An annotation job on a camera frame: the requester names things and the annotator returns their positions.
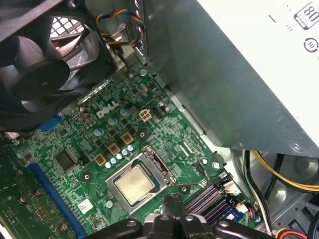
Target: black cable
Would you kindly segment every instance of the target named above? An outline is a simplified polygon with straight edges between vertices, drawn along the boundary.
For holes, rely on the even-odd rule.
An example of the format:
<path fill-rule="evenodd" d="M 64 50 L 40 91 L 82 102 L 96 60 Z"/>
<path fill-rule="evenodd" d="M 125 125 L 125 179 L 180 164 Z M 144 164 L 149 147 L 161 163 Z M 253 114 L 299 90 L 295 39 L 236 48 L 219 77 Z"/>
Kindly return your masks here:
<path fill-rule="evenodd" d="M 252 187 L 255 189 L 258 197 L 260 198 L 260 201 L 261 201 L 262 206 L 265 209 L 265 213 L 266 213 L 265 220 L 267 220 L 267 223 L 269 225 L 270 231 L 272 232 L 273 229 L 272 229 L 272 226 L 271 226 L 271 218 L 270 218 L 270 213 L 269 213 L 267 202 L 266 202 L 263 194 L 261 193 L 261 191 L 257 187 L 254 179 L 251 176 L 251 171 L 250 171 L 250 151 L 249 150 L 245 150 L 245 163 L 246 163 L 246 170 L 247 170 L 247 179 L 249 180 L 249 182 L 252 185 Z"/>
<path fill-rule="evenodd" d="M 319 227 L 319 212 L 317 212 L 314 218 L 311 220 L 308 233 L 307 233 L 307 239 L 315 238 L 318 227 Z"/>
<path fill-rule="evenodd" d="M 279 173 L 280 171 L 280 167 L 283 163 L 283 159 L 284 159 L 284 154 L 281 154 L 281 153 L 277 153 L 277 156 L 276 156 L 276 159 L 275 159 L 275 165 L 274 165 L 274 170 Z M 266 193 L 265 193 L 265 200 L 267 201 L 269 199 L 269 196 L 275 186 L 275 183 L 277 181 L 277 178 L 272 175 L 272 178 L 271 178 L 271 181 L 270 181 L 270 184 L 266 190 Z"/>

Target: fan blade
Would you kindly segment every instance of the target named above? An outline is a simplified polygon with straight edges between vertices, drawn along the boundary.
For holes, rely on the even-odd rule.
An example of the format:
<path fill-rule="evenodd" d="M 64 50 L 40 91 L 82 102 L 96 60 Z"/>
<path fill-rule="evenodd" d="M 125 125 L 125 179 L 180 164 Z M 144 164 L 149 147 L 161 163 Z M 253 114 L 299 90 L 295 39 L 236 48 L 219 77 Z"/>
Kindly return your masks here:
<path fill-rule="evenodd" d="M 79 44 L 82 43 L 82 41 L 85 39 L 85 37 L 87 37 L 90 34 L 90 31 L 88 29 L 84 29 L 82 31 L 82 34 L 80 36 L 78 36 L 77 38 L 75 38 L 73 41 L 67 43 L 64 46 L 60 46 L 59 49 L 57 49 L 57 51 L 60 53 L 60 55 L 62 57 L 65 57 L 66 55 L 68 55 L 75 47 L 77 47 Z"/>

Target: black fan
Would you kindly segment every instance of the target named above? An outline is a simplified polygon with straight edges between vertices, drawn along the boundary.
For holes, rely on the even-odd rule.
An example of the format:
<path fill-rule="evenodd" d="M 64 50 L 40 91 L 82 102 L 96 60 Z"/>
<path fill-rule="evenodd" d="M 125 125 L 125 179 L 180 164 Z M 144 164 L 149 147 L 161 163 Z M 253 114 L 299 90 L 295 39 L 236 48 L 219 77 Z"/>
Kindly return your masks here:
<path fill-rule="evenodd" d="M 17 18 L 0 16 L 0 131 L 34 130 L 116 68 L 84 0 L 37 3 Z M 50 39 L 57 16 L 84 30 Z"/>

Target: red wire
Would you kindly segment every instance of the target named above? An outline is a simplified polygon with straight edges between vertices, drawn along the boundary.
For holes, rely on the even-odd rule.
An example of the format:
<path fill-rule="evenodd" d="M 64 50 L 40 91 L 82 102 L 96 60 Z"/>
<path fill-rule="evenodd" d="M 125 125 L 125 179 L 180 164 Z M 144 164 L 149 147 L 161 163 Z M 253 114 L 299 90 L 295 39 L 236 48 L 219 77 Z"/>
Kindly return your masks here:
<path fill-rule="evenodd" d="M 294 232 L 294 231 L 287 231 L 287 232 L 282 233 L 279 239 L 283 239 L 284 236 L 289 235 L 289 234 L 299 235 L 299 236 L 301 236 L 303 239 L 307 239 L 307 236 L 306 236 L 306 235 L 304 235 L 304 234 L 302 234 L 302 233 Z"/>

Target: chip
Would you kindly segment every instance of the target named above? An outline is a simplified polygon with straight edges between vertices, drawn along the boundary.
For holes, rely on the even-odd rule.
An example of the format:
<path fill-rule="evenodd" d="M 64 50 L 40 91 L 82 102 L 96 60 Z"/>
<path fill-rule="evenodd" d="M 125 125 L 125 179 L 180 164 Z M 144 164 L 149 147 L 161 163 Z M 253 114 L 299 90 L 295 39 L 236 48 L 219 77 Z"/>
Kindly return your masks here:
<path fill-rule="evenodd" d="M 76 160 L 70 154 L 68 149 L 62 150 L 54 158 L 61 166 L 61 168 L 64 170 L 64 172 L 72 168 L 76 163 Z"/>
<path fill-rule="evenodd" d="M 133 88 L 133 89 L 132 89 L 133 95 L 135 95 L 137 92 L 138 92 L 138 89 L 136 89 L 136 88 Z"/>
<path fill-rule="evenodd" d="M 23 157 L 27 162 L 32 158 L 32 154 L 28 153 L 25 157 Z"/>
<path fill-rule="evenodd" d="M 105 164 L 107 162 L 106 158 L 101 153 L 96 155 L 94 160 L 99 166 L 102 166 L 103 164 Z"/>
<path fill-rule="evenodd" d="M 66 130 L 66 129 L 63 129 L 63 130 L 61 130 L 60 132 L 59 132 L 59 134 L 61 135 L 61 136 L 64 136 L 64 135 L 66 135 L 68 133 L 68 131 Z"/>
<path fill-rule="evenodd" d="M 112 143 L 110 147 L 108 147 L 108 150 L 111 152 L 111 154 L 116 155 L 117 153 L 121 152 L 120 148 L 117 146 L 116 143 Z"/>
<path fill-rule="evenodd" d="M 126 175 L 121 176 L 115 184 L 131 205 L 145 198 L 146 194 L 155 187 L 155 184 L 140 165 L 132 168 Z"/>
<path fill-rule="evenodd" d="M 97 146 L 100 146 L 102 144 L 102 141 L 98 139 L 97 141 L 95 141 L 95 143 Z"/>
<path fill-rule="evenodd" d="M 126 132 L 125 134 L 123 134 L 121 138 L 126 144 L 130 144 L 131 142 L 134 141 L 134 138 L 130 135 L 129 132 Z"/>
<path fill-rule="evenodd" d="M 135 115 L 137 111 L 138 111 L 138 109 L 135 106 L 130 108 L 130 113 L 133 114 L 133 115 Z"/>

